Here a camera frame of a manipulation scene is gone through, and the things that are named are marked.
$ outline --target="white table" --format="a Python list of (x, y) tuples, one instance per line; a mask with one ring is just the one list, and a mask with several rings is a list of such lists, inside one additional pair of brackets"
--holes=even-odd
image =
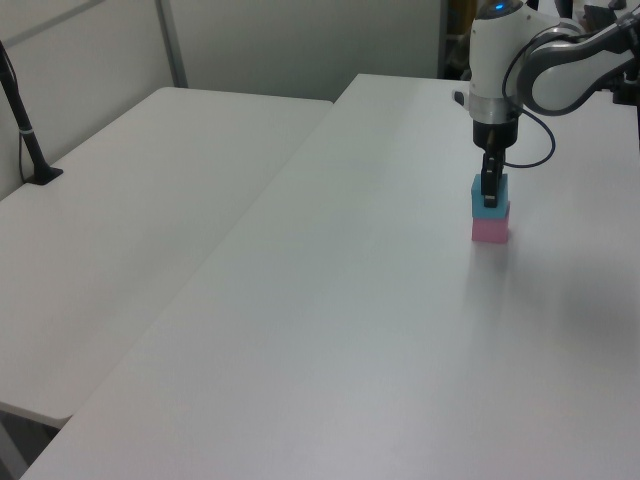
[(636, 480), (635, 109), (549, 119), (474, 245), (459, 85), (359, 76), (25, 479)]
[(0, 203), (0, 409), (61, 426), (331, 104), (159, 90)]

